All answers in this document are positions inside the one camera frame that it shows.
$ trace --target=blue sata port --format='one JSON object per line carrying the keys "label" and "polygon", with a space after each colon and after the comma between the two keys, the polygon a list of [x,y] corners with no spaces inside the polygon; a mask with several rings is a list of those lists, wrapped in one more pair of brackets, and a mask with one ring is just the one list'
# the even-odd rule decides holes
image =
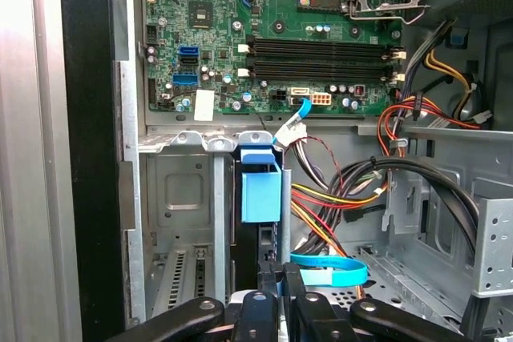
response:
{"label": "blue sata port", "polygon": [[173,74],[173,86],[197,86],[200,83],[200,77],[196,74]]}
{"label": "blue sata port", "polygon": [[182,46],[178,49],[180,64],[185,66],[197,66],[200,64],[200,48],[194,46]]}

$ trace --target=silver metal plate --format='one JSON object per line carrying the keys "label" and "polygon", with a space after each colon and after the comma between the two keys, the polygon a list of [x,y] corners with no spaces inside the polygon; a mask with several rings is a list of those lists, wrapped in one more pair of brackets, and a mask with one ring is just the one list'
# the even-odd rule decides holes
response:
{"label": "silver metal plate", "polygon": [[513,294],[513,199],[483,199],[474,264],[474,294]]}

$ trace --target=white sticker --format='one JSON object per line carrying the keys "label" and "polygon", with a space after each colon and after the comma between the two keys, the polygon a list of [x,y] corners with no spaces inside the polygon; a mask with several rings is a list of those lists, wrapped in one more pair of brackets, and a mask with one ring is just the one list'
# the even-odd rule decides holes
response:
{"label": "white sticker", "polygon": [[211,122],[214,120],[214,90],[196,91],[194,120]]}

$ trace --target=plastic latch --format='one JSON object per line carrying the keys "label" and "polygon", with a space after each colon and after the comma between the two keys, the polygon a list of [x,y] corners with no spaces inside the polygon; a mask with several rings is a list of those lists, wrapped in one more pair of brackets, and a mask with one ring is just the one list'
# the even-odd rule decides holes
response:
{"label": "plastic latch", "polygon": [[269,165],[270,171],[242,171],[243,223],[279,222],[281,217],[281,169],[271,147],[240,149],[240,162],[246,165]]}
{"label": "plastic latch", "polygon": [[399,138],[390,140],[390,148],[404,148],[408,147],[407,138]]}

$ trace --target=red wire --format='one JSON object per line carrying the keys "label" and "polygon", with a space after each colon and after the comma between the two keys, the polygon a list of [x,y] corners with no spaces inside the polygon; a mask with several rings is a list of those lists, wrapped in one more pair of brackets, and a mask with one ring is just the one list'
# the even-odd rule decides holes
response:
{"label": "red wire", "polygon": [[318,221],[320,224],[322,224],[322,226],[323,226],[323,227],[328,231],[328,233],[329,233],[333,238],[335,238],[335,239],[337,238],[337,237],[335,236],[335,233],[334,233],[334,232],[333,232],[333,230],[331,229],[331,227],[330,227],[330,226],[328,226],[328,224],[327,224],[324,220],[322,220],[322,219],[321,219],[321,217],[320,217],[319,215],[317,215],[315,212],[313,212],[313,210],[312,210],[310,207],[305,206],[305,205],[303,205],[302,203],[297,202],[297,201],[296,201],[296,200],[294,200],[294,199],[293,199],[293,202],[294,202],[297,206],[301,207],[301,209],[303,209],[303,210],[307,211],[307,212],[308,212],[308,213],[309,213],[313,218],[315,218],[315,220],[316,220],[316,221]]}
{"label": "red wire", "polygon": [[317,199],[314,199],[314,198],[310,198],[309,196],[303,195],[300,192],[295,191],[295,190],[293,190],[292,193],[293,193],[293,195],[295,195],[297,198],[299,198],[301,200],[305,200],[305,201],[310,202],[310,203],[319,204],[319,205],[324,206],[324,207],[330,207],[330,208],[354,208],[354,207],[360,207],[360,206],[364,205],[364,204],[358,204],[358,203],[355,203],[355,204],[327,203],[327,202],[323,202],[322,200],[317,200]]}

